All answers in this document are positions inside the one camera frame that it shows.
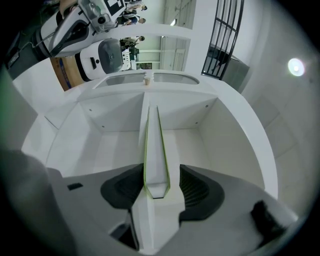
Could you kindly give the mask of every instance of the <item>cup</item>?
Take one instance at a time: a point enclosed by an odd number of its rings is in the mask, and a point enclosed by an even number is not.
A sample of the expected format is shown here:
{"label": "cup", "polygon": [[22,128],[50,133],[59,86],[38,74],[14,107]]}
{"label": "cup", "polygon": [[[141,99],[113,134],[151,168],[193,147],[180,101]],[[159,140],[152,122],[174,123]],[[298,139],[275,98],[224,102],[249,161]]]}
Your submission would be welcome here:
{"label": "cup", "polygon": [[145,77],[144,78],[144,82],[145,82],[146,86],[150,85],[150,78],[149,77]]}

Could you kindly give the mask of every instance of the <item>green edge trim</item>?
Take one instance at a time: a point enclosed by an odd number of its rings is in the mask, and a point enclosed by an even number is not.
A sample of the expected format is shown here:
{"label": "green edge trim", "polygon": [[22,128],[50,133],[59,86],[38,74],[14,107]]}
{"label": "green edge trim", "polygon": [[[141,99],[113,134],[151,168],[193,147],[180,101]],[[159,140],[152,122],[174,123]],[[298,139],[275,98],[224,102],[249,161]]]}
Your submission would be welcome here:
{"label": "green edge trim", "polygon": [[144,163],[143,163],[143,187],[146,194],[153,199],[146,182],[146,169],[147,169],[147,143],[148,143],[148,129],[149,129],[149,112],[150,106],[148,108],[148,115],[146,119],[146,131],[145,131],[145,146],[144,146]]}
{"label": "green edge trim", "polygon": [[168,186],[166,187],[165,193],[163,198],[167,195],[168,191],[170,190],[170,175],[169,175],[169,169],[168,169],[168,162],[167,162],[167,154],[166,154],[166,148],[165,148],[165,141],[164,136],[162,134],[162,126],[161,126],[161,120],[160,120],[160,114],[159,114],[159,107],[156,106],[156,110],[158,112],[158,118],[159,118],[159,124],[160,124],[160,133],[161,133],[161,140],[162,140],[162,147],[163,147],[163,153],[164,153],[164,160],[165,160],[165,169],[166,169],[166,176],[168,179]]}

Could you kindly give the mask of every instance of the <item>ceiling light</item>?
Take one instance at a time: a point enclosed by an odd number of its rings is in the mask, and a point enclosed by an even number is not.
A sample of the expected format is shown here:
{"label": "ceiling light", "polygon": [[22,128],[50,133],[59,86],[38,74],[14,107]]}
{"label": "ceiling light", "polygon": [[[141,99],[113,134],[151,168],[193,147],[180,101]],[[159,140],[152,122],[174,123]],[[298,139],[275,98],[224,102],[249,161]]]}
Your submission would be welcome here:
{"label": "ceiling light", "polygon": [[175,18],[175,19],[171,22],[170,26],[174,26],[174,25],[176,25],[176,24],[177,24],[177,19]]}
{"label": "ceiling light", "polygon": [[290,73],[296,77],[300,77],[305,73],[305,67],[302,61],[298,58],[292,58],[288,62]]}

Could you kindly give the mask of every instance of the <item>black gate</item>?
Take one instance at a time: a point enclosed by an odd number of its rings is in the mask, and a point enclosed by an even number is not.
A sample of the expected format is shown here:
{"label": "black gate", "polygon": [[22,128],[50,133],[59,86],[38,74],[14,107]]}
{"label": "black gate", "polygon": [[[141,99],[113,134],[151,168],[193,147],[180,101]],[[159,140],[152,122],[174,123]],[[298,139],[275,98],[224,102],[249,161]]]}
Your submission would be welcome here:
{"label": "black gate", "polygon": [[210,45],[202,74],[219,80],[224,77],[239,34],[244,3],[245,0],[217,1]]}

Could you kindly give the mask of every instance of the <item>glass panel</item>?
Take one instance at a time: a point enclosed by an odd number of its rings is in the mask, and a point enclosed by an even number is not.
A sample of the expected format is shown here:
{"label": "glass panel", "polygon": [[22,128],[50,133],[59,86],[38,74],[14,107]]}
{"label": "glass panel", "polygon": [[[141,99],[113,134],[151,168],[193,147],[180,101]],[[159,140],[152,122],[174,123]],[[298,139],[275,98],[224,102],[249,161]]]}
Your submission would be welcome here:
{"label": "glass panel", "polygon": [[189,50],[189,45],[190,40],[162,36],[160,45],[160,69],[184,71],[187,60],[185,55]]}
{"label": "glass panel", "polygon": [[129,83],[142,83],[144,80],[145,74],[124,74],[108,77],[105,82],[97,86],[96,88],[101,88],[105,86],[115,86]]}
{"label": "glass panel", "polygon": [[182,74],[155,73],[155,82],[197,85],[197,80]]}

